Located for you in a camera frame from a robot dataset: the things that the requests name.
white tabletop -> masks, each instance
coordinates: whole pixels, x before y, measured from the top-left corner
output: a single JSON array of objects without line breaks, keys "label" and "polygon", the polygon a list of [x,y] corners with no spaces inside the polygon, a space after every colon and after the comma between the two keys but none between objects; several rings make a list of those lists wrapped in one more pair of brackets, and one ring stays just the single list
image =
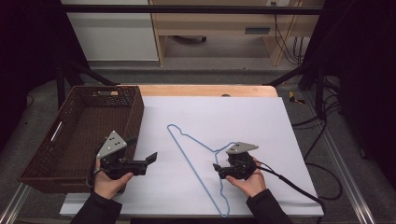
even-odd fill
[{"label": "white tabletop", "polygon": [[[131,217],[219,217],[219,213],[228,214],[227,204],[219,194],[219,175],[212,165],[215,154],[170,127],[219,211],[168,132],[169,124],[176,124],[183,133],[213,149],[236,141],[257,145],[259,148],[249,151],[250,155],[301,189],[317,195],[281,98],[145,96],[143,101],[145,111],[134,159],[144,160],[154,152],[158,152],[158,158],[148,167],[146,175],[133,177],[126,190],[116,196],[115,201],[123,204],[122,214]],[[219,165],[229,166],[225,150],[218,157]],[[319,204],[276,176],[268,173],[264,176],[267,188],[286,214],[323,215]],[[227,180],[221,181],[230,205],[229,216],[251,216],[246,196]],[[73,216],[88,196],[68,194],[61,214]]]}]

brown basket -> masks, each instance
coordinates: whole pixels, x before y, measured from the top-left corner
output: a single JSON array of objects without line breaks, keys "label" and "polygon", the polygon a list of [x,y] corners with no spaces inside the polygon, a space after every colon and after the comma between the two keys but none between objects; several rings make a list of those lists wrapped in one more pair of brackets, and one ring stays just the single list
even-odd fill
[{"label": "brown basket", "polygon": [[[19,181],[43,193],[90,192],[85,181],[98,145],[112,131],[138,136],[143,111],[137,86],[74,87]],[[127,160],[134,150],[126,149]]]}]

floor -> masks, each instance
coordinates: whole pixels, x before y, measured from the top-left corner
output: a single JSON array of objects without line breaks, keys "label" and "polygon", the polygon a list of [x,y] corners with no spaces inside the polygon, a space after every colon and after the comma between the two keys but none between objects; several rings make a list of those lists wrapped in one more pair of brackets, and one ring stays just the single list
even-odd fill
[{"label": "floor", "polygon": [[[207,38],[205,43],[190,39],[172,38],[166,54],[165,64],[155,63],[92,63],[92,68],[100,75],[122,83],[190,83],[190,84],[248,84],[260,85],[274,78],[285,75],[295,64],[286,60],[278,67],[270,65],[268,55],[262,51],[263,45],[258,38]],[[95,80],[83,76],[87,83]],[[296,84],[299,77],[294,77],[278,86],[277,92],[283,98],[290,122],[299,123],[315,116],[312,110],[312,91],[299,91]],[[290,91],[298,102],[290,100]],[[338,182],[332,175],[314,165],[309,165],[318,194],[322,197],[337,198],[323,200],[327,212],[322,223],[396,223],[396,193],[381,174],[374,161],[361,157],[360,147],[353,133],[337,106],[333,92],[325,91],[327,105],[334,103],[329,110],[325,133],[319,138],[307,158],[307,162],[320,164],[330,170],[338,179],[343,175],[352,176],[352,186],[358,192],[349,189],[351,183],[343,182],[342,195],[337,198]],[[28,106],[23,113],[20,124],[12,134],[0,157],[0,211],[5,211],[14,192],[20,186],[16,181],[29,158],[38,148],[48,127],[56,117],[56,85],[51,81],[34,90],[28,97]],[[316,141],[323,123],[314,122],[294,128],[296,139],[304,155]],[[339,173],[339,164],[333,160],[332,147],[343,159],[348,174]],[[28,189],[25,203],[16,218],[16,223],[67,223],[69,217],[59,215],[64,195],[43,194],[35,189]],[[359,209],[367,208],[370,216],[361,216],[355,205],[364,202]],[[314,218],[293,218],[295,223],[315,223]],[[237,220],[210,220],[207,223],[236,223]]]}]

black sleeve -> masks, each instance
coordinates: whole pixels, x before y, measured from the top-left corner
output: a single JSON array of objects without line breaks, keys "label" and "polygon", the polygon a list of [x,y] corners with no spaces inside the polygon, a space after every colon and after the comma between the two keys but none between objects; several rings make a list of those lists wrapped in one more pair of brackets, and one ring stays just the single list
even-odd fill
[{"label": "black sleeve", "polygon": [[292,224],[269,189],[247,198],[247,206],[260,224]]},{"label": "black sleeve", "polygon": [[73,217],[71,224],[114,224],[120,216],[121,208],[122,204],[103,198],[93,192]]}]

wall outlet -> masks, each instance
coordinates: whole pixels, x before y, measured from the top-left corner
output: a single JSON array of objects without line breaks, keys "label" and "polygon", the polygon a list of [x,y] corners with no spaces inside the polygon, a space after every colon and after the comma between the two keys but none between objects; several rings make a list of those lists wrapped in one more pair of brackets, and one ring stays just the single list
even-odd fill
[{"label": "wall outlet", "polygon": [[266,7],[287,7],[290,0],[267,0]]}]

